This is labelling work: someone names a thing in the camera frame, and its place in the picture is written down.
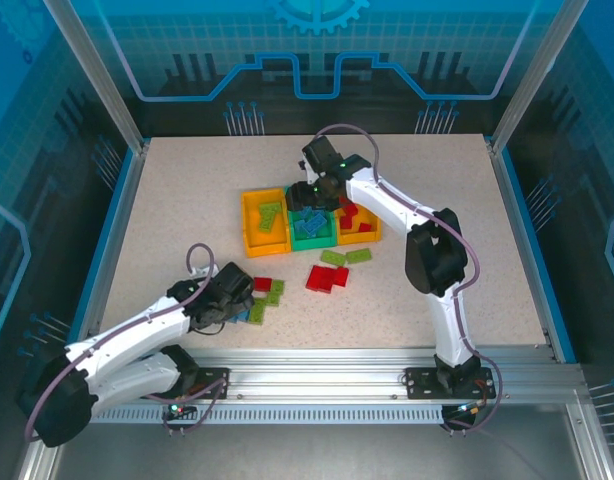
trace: wire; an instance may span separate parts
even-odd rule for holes
[[[167,405],[178,405],[178,404],[183,404],[186,402],[190,402],[192,400],[195,400],[197,398],[202,397],[203,395],[207,394],[208,392],[211,392],[214,388],[216,387],[220,387],[217,389],[216,393],[214,394],[214,398],[212,398],[211,403],[209,404],[209,406],[207,407],[207,410],[205,410],[205,413],[203,413],[202,417],[200,417],[200,419],[194,423],[191,427],[187,428],[187,429],[180,429],[180,433],[181,435],[184,435],[185,432],[192,432],[194,430],[196,430],[198,427],[200,427],[203,422],[207,419],[207,417],[209,416],[209,413],[211,412],[211,410],[214,408],[214,405],[216,404],[216,401],[218,400],[218,397],[220,397],[220,394],[223,393],[223,390],[225,389],[225,385],[227,384],[227,382],[225,381],[224,378],[219,378],[218,380],[216,380],[214,383],[210,384],[208,387],[203,388],[201,391],[194,393],[193,395],[184,398],[183,400],[181,399],[168,399],[168,398],[161,398],[157,395],[146,395],[146,398],[149,398],[151,400],[156,400],[162,403],[165,403]],[[171,435],[171,433],[174,431],[171,426],[169,425],[169,423],[167,423],[167,414],[163,414],[163,426],[165,428],[167,428],[169,430],[169,434]]]
[[[218,329],[217,332],[212,332],[212,333],[207,333],[207,332],[203,332],[202,330],[199,330],[197,328],[194,328],[194,332],[196,333],[200,333],[201,335],[206,335],[208,337],[214,336],[214,335],[218,335],[220,332],[222,332],[225,329],[225,322],[223,322],[220,325],[220,328]]]
[[[327,127],[321,128],[316,135],[314,135],[314,139],[320,137],[321,135],[323,135],[325,132],[328,132],[330,130],[333,130],[335,128],[346,128],[348,130],[352,130],[354,132],[358,132],[360,134],[362,134],[365,138],[367,138],[367,140],[369,140],[369,142],[372,144],[372,146],[374,147],[374,181],[376,182],[376,185],[378,185],[378,187],[385,192],[385,194],[387,194],[390,198],[392,198],[393,200],[397,201],[398,203],[400,203],[401,205],[403,205],[405,208],[409,208],[410,210],[412,210],[414,212],[414,214],[417,215],[421,215],[422,217],[431,220],[432,222],[434,222],[436,225],[442,227],[445,231],[447,231],[450,235],[452,235],[456,240],[458,240],[460,242],[460,244],[465,247],[465,250],[467,251],[467,253],[469,254],[469,256],[471,257],[473,263],[474,263],[474,275],[472,278],[470,278],[468,281],[462,283],[461,285],[459,285],[453,293],[453,302],[454,302],[454,310],[456,311],[456,324],[458,326],[458,331],[460,333],[460,337],[463,341],[463,343],[465,344],[465,347],[467,348],[467,350],[469,351],[469,353],[471,353],[472,355],[480,358],[481,360],[489,363],[492,368],[494,369],[494,371],[496,372],[496,377],[498,378],[498,395],[496,396],[496,401],[494,402],[494,406],[492,407],[491,411],[489,412],[489,414],[480,421],[480,423],[478,423],[478,425],[475,425],[473,427],[471,427],[469,429],[469,431],[474,431],[477,432],[478,430],[480,430],[482,427],[484,427],[494,416],[494,414],[498,411],[498,407],[500,406],[500,402],[502,401],[502,392],[503,392],[503,375],[502,372],[500,371],[500,368],[498,367],[498,364],[496,364],[496,362],[494,362],[491,358],[487,357],[486,355],[483,355],[482,353],[478,352],[474,347],[471,346],[471,344],[467,341],[467,333],[465,332],[465,326],[463,323],[463,319],[461,317],[461,313],[460,313],[460,300],[458,297],[458,294],[460,292],[462,292],[463,290],[471,287],[472,285],[474,285],[476,283],[476,281],[478,281],[478,278],[480,277],[480,262],[478,261],[478,256],[476,255],[475,250],[472,248],[472,246],[469,244],[469,242],[467,242],[467,240],[465,240],[463,238],[463,236],[458,233],[456,230],[454,230],[450,225],[448,225],[447,223],[443,222],[441,219],[436,218],[433,214],[425,212],[422,209],[419,209],[418,206],[412,204],[411,202],[405,200],[404,198],[402,198],[400,195],[395,194],[394,192],[392,192],[387,186],[385,186],[383,184],[383,182],[381,182],[381,178],[378,175],[378,162],[380,159],[380,151],[378,148],[378,144],[376,143],[376,140],[365,130],[363,130],[362,128],[356,126],[356,125],[351,125],[349,123],[335,123],[333,125],[329,125]]]
[[[187,270],[189,271],[190,274],[192,273],[191,264],[190,264],[190,258],[191,258],[192,252],[194,250],[196,250],[197,248],[203,248],[203,249],[205,249],[207,251],[207,254],[209,255],[209,271],[212,272],[213,269],[214,269],[214,264],[215,264],[214,252],[211,250],[211,248],[209,248],[208,245],[205,245],[204,243],[195,243],[194,245],[189,247],[189,250],[187,251],[187,256],[186,256]],[[103,345],[105,345],[107,342],[109,342],[113,338],[116,338],[121,333],[124,333],[124,332],[126,332],[126,331],[128,331],[128,330],[130,330],[130,329],[132,329],[134,327],[137,327],[138,325],[141,325],[142,323],[147,322],[147,321],[151,321],[151,320],[153,320],[155,318],[161,317],[163,315],[167,315],[168,313],[171,313],[171,312],[174,312],[176,310],[184,308],[187,304],[193,302],[194,300],[196,300],[196,298],[198,298],[198,296],[202,293],[202,291],[205,289],[205,287],[207,287],[207,284],[209,284],[210,280],[211,280],[211,275],[207,275],[207,277],[204,278],[203,281],[198,286],[198,290],[196,290],[192,295],[190,295],[188,298],[186,298],[182,302],[180,302],[180,303],[178,303],[176,305],[173,305],[171,307],[164,308],[164,309],[159,310],[157,312],[154,312],[152,314],[147,314],[144,317],[138,318],[138,319],[136,319],[136,320],[134,320],[134,321],[132,321],[132,322],[122,326],[118,330],[115,330],[112,333],[110,333],[109,335],[107,335],[107,336],[101,338],[100,340],[98,340],[91,347],[89,347],[87,350],[85,350],[83,353],[81,353],[78,357],[76,357],[58,375],[56,375],[56,377],[49,383],[47,388],[45,388],[43,393],[40,395],[40,398],[36,402],[36,405],[34,406],[32,412],[31,412],[31,415],[29,415],[29,418],[27,419],[27,424],[25,425],[25,440],[27,442],[36,442],[36,441],[40,440],[39,436],[36,436],[36,437],[33,436],[33,434],[34,434],[34,425],[36,424],[36,420],[38,419],[38,415],[40,414],[40,411],[45,406],[45,403],[47,402],[47,399],[53,393],[53,391],[56,389],[56,387],[60,384],[60,382],[67,375],[69,375],[69,373],[72,370],[74,370],[80,363],[82,363],[85,359],[93,356],[94,352],[96,350],[99,350]]]
[[[471,426],[468,423],[461,422],[459,420],[449,420],[449,423],[453,423],[454,425],[458,425],[459,427],[465,427],[465,429],[467,431],[473,430],[473,428],[470,428]],[[520,459],[520,461],[522,461],[529,469],[531,469],[531,471],[534,472],[538,478],[540,478],[541,480],[547,480],[547,477],[545,475],[543,475],[540,472],[540,470],[538,470],[534,466],[533,463],[531,463],[531,460],[529,460],[525,455],[523,455],[516,447],[514,447],[507,440],[505,440],[504,438],[502,438],[502,437],[500,437],[498,435],[494,435],[493,433],[488,432],[485,429],[478,430],[478,433],[481,433],[481,434],[485,435],[486,437],[491,438],[494,441],[502,443],[505,447],[507,447],[507,449],[509,449],[511,452],[513,452]]]

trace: enclosure floor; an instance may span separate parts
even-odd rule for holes
[[[330,137],[348,156],[373,159],[361,136]],[[346,288],[305,289],[320,250],[247,258],[240,194],[304,180],[297,162],[308,136],[155,138],[124,238],[102,329],[136,315],[176,281],[187,278],[185,253],[209,244],[220,266],[236,262],[252,276],[286,281],[279,307],[263,326],[227,324],[214,337],[187,335],[186,347],[372,348],[430,346],[434,329],[425,296],[404,273],[405,241],[383,224],[373,260],[352,265]],[[482,265],[465,292],[465,310],[478,345],[544,343],[541,326],[480,135],[377,135],[380,172],[400,190],[435,209],[456,212]],[[197,266],[207,264],[198,250]],[[472,264],[468,275],[472,274]]]

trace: robotic arm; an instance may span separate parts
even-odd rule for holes
[[[297,182],[287,190],[289,210],[300,211],[309,206],[332,211],[342,206],[341,200],[350,200],[367,208],[406,237],[405,274],[414,288],[425,294],[429,301],[436,332],[434,358],[438,380],[448,393],[454,392],[480,369],[480,359],[463,341],[453,301],[455,289],[465,278],[467,255],[453,236],[417,213],[432,214],[460,233],[454,212],[449,209],[436,212],[379,178],[382,185],[416,206],[417,210],[406,208],[377,184],[373,167],[367,160],[359,155],[343,158],[325,136],[314,139],[303,148],[303,161],[299,165],[307,173],[307,181]],[[458,299],[460,316],[465,318],[461,293]]]
[[[234,263],[199,274],[177,282],[145,311],[100,335],[64,348],[47,345],[38,352],[17,399],[27,417],[70,362],[90,353],[60,380],[40,409],[34,429],[48,447],[71,440],[92,416],[115,405],[149,394],[174,399],[207,383],[196,362],[175,343],[189,332],[249,310],[254,304],[253,279]],[[184,308],[171,308],[189,299],[210,274],[212,278],[195,299]],[[169,313],[156,317],[156,312],[168,308]],[[148,320],[129,328],[144,317]],[[104,345],[92,348],[103,338],[108,340]]]

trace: green lego brick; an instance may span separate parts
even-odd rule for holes
[[[260,218],[260,224],[258,230],[265,233],[271,233],[271,227],[274,225],[274,219],[276,218],[276,212],[271,210],[263,212]]]
[[[332,252],[331,250],[323,250],[323,253],[320,255],[320,261],[325,263],[330,263],[331,265],[336,265],[338,267],[342,267],[345,265],[345,255],[342,253]]]
[[[371,250],[368,248],[354,250],[353,252],[347,252],[346,257],[349,263],[368,262],[371,260]]]
[[[280,294],[269,292],[267,294],[266,300],[267,300],[267,305],[269,305],[270,307],[277,307],[278,305],[280,305]]]
[[[280,213],[283,211],[283,207],[280,202],[261,203],[258,205],[258,211],[261,215],[264,215],[265,212]]]
[[[272,280],[271,291],[273,293],[277,293],[278,295],[282,295],[285,293],[285,282],[282,280]]]
[[[253,325],[263,324],[266,303],[267,302],[264,298],[254,298],[254,306],[250,310],[251,313],[249,314],[249,320],[247,323],[251,323]]]

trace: orange tray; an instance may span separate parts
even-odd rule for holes
[[[377,242],[378,240],[380,240],[380,219],[366,208],[361,207],[358,204],[356,204],[356,206],[358,207],[358,213],[352,218],[352,225],[349,230],[342,230],[340,228],[340,217],[345,214],[343,209],[339,208],[334,212],[336,218],[336,240],[338,242],[338,245]],[[358,232],[358,228],[360,227],[361,223],[370,224],[371,231],[362,233]]]
[[[270,202],[280,202],[282,212],[276,215],[271,233],[265,233],[258,229],[260,224],[258,206],[261,203]],[[240,196],[240,203],[243,212],[243,241],[248,257],[291,252],[291,237],[289,235],[284,189],[271,188],[244,192]]]

